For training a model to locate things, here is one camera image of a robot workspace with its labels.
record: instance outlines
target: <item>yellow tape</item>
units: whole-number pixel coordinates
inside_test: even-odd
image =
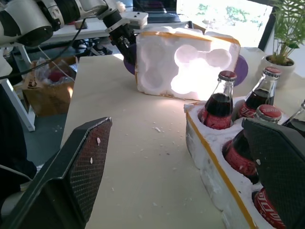
[[[179,38],[188,38],[188,39],[194,39],[194,40],[201,40],[201,41],[206,41],[206,42],[214,42],[219,40],[227,41],[233,44],[238,44],[238,40],[230,37],[210,37],[210,36],[205,36],[205,35],[191,35],[191,34],[185,34],[185,33],[170,33],[170,32],[155,32],[155,31],[144,31],[141,33],[141,36],[161,36],[161,37],[166,37],[166,38],[172,38],[172,37],[179,37]]]
[[[252,228],[252,229],[258,228],[253,223],[252,217],[250,216],[250,214],[249,214],[247,208],[245,207],[242,199],[240,198],[239,194],[237,193],[236,189],[234,188],[234,185],[231,183],[231,181],[228,178],[227,174],[224,172],[223,168],[218,163],[217,157],[213,153],[213,151],[211,150],[210,145],[206,142],[204,137],[201,135],[201,133],[199,132],[198,128],[196,127],[195,123],[193,122],[193,120],[190,117],[188,112],[186,112],[186,118],[191,123],[194,131],[196,132],[197,136],[199,137],[199,139],[201,141],[201,144],[205,147],[206,151],[208,152],[208,154],[210,155],[211,159],[213,160],[215,167],[217,168],[219,174],[223,178],[223,180],[224,180],[225,184],[227,185],[228,189],[230,190],[231,194],[235,198],[235,200],[237,202],[237,205],[239,206],[242,214],[244,215],[245,219],[247,220],[250,228]]]

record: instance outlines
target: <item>white desk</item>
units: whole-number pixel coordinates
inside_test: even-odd
[[[235,96],[255,85],[251,75],[264,53],[242,49],[242,55],[250,64],[249,77],[234,89]],[[295,76],[286,90],[277,91],[275,104],[292,114],[304,87]],[[184,103],[137,92],[134,76],[115,56],[81,58],[62,143],[85,122],[113,119],[105,171],[86,229],[224,228],[186,148]]]

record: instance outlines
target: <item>plastic bag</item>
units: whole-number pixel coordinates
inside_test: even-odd
[[[39,58],[39,60],[36,63],[36,66],[43,64],[45,62],[46,60],[44,58]],[[40,82],[44,82],[46,79],[48,79],[50,72],[51,72],[50,67],[48,64],[46,64],[45,66],[42,66],[41,68],[35,70],[35,78]]]
[[[61,60],[57,66],[53,66],[51,68],[48,79],[51,80],[52,85],[59,85],[61,83],[69,83],[74,81],[71,76],[72,69],[64,60]]]
[[[44,58],[40,58],[36,65],[45,63]],[[35,70],[35,78],[37,81],[46,84],[46,85],[59,85],[62,83],[73,82],[74,79],[72,76],[72,69],[69,65],[61,60],[57,66],[53,63],[49,63],[41,68]]]

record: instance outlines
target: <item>styrofoam debris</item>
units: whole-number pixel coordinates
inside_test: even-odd
[[[156,131],[158,131],[159,133],[161,132],[161,130],[157,127],[154,128]]]

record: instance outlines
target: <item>cardboard box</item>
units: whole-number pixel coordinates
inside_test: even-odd
[[[68,65],[75,64],[75,57],[59,58],[54,62],[59,64],[64,60]],[[49,63],[50,69],[54,67],[53,63]],[[72,78],[75,78],[75,72],[66,66],[65,72],[69,72]],[[22,92],[26,106],[31,105],[36,116],[50,116],[64,114],[68,112],[70,100],[74,88],[74,82],[62,83],[59,85],[46,85],[39,82],[35,78],[34,71],[29,73],[23,84]]]

